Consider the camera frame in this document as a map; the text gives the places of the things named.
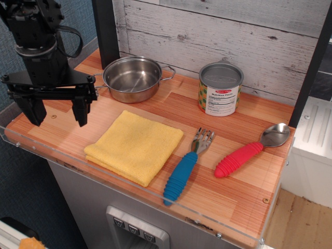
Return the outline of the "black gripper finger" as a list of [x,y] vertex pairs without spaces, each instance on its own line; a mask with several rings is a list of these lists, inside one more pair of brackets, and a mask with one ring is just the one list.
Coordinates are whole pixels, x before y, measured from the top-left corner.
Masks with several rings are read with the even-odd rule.
[[81,127],[88,122],[88,114],[90,113],[91,97],[88,95],[76,96],[72,99],[72,110],[75,120]]
[[14,95],[13,99],[33,125],[41,125],[47,115],[42,100],[24,98],[20,95]]

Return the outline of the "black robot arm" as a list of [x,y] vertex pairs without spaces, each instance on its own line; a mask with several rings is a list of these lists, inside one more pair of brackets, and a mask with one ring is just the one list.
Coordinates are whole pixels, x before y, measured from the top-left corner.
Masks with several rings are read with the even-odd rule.
[[70,68],[61,32],[80,33],[62,26],[56,1],[1,1],[1,19],[16,42],[25,70],[6,74],[1,82],[28,120],[40,126],[46,117],[44,100],[70,100],[75,120],[87,124],[90,105],[97,100],[95,77]]

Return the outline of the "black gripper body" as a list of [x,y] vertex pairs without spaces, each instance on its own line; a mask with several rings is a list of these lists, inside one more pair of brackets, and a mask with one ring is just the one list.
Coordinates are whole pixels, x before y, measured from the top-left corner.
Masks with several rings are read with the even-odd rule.
[[48,41],[35,48],[15,46],[26,69],[1,76],[16,102],[71,100],[90,104],[98,95],[95,77],[69,67],[62,45]]

